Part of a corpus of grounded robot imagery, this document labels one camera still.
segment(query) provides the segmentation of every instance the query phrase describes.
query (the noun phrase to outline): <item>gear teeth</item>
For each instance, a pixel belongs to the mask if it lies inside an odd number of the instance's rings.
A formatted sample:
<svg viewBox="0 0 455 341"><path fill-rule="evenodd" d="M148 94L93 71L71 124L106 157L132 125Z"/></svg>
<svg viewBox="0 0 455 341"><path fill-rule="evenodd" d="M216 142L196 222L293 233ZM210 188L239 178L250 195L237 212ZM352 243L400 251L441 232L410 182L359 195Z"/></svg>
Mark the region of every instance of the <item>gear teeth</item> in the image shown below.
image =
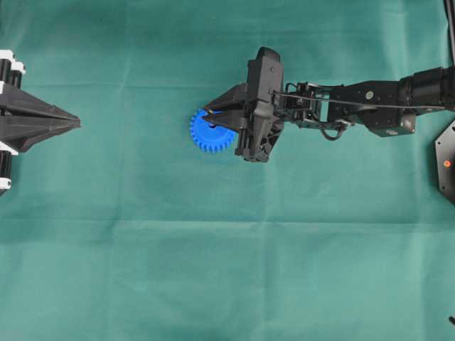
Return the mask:
<svg viewBox="0 0 455 341"><path fill-rule="evenodd" d="M216 131L208 128L208 122L202 119L207 112L200 109L190 119L190 135L194 144L206 153L216 154L229 148L235 138L235 132L216 127Z"/></svg>

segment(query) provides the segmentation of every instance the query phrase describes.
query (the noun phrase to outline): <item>black metal bracket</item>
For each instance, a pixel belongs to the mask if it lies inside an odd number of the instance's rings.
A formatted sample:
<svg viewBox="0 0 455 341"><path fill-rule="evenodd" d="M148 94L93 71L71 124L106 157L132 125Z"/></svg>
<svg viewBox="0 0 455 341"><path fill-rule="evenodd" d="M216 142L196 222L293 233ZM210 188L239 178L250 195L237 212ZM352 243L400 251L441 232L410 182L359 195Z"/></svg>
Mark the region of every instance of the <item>black metal bracket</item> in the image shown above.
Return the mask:
<svg viewBox="0 0 455 341"><path fill-rule="evenodd" d="M455 121L436 140L439 190L455 204Z"/></svg>

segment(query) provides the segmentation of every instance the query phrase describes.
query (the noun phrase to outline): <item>green cloth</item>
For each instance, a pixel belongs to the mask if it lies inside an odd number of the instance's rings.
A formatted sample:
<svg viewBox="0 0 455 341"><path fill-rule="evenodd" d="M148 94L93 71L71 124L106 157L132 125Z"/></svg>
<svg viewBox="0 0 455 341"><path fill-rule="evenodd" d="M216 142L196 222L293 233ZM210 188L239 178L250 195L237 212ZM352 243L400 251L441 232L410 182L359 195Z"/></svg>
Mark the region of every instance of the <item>green cloth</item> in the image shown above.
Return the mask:
<svg viewBox="0 0 455 341"><path fill-rule="evenodd" d="M434 140L287 125L267 164L191 115L280 52L285 81L449 66L442 1L3 0L23 89L82 129L14 160L0 340L453 340L454 206Z"/></svg>

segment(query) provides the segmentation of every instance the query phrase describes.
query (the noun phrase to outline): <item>cable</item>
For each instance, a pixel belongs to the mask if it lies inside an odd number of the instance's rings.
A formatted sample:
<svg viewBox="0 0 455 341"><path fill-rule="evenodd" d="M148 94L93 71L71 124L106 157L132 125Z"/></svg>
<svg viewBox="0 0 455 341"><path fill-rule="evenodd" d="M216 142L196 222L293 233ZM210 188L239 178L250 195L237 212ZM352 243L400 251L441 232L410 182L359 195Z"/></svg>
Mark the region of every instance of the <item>cable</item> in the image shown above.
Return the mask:
<svg viewBox="0 0 455 341"><path fill-rule="evenodd" d="M324 128L321 128L321 133L322 133L322 136L324 136L326 139L328 139L329 141L336 141L338 140L341 135L343 135L343 133L345 132L345 130L342 130L342 129L338 129L337 130L337 134L336 136L330 136L326 133L326 130Z"/></svg>
<svg viewBox="0 0 455 341"><path fill-rule="evenodd" d="M363 105L372 108L394 108L394 109L438 109L438 110L445 110L446 107L441 107L437 105L389 105L389 104L368 104L368 103L359 103L359 102L349 102L349 101L339 101L337 99L328 99L328 98L320 98L320 97L307 97L307 96L300 96L296 94L287 94L286 92L277 92L275 91L274 94L283 97L291 97L291 98L302 98L307 101L320 101L320 102L330 102L330 103L339 103L339 104L348 104L348 105Z"/></svg>

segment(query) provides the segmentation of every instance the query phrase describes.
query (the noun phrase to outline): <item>black wire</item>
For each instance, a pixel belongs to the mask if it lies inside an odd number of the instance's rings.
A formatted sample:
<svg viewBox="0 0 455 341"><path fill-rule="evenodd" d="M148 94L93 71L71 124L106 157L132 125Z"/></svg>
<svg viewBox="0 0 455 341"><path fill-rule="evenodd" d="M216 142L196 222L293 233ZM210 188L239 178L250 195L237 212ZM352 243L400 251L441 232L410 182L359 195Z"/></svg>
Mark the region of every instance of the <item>black wire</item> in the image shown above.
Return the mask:
<svg viewBox="0 0 455 341"><path fill-rule="evenodd" d="M440 107L436 105L389 105L389 104L368 104L368 103L359 103L359 102L349 102L349 101L339 101L337 99L328 99L320 97L307 97L300 96L296 94L287 94L286 92L274 92L278 96L283 97L292 97L292 98L302 98L307 101L320 101L320 102L330 102L330 103L339 103L339 104L348 104L348 105L362 105L372 108L395 108L395 109L438 109L445 110L445 107Z"/></svg>

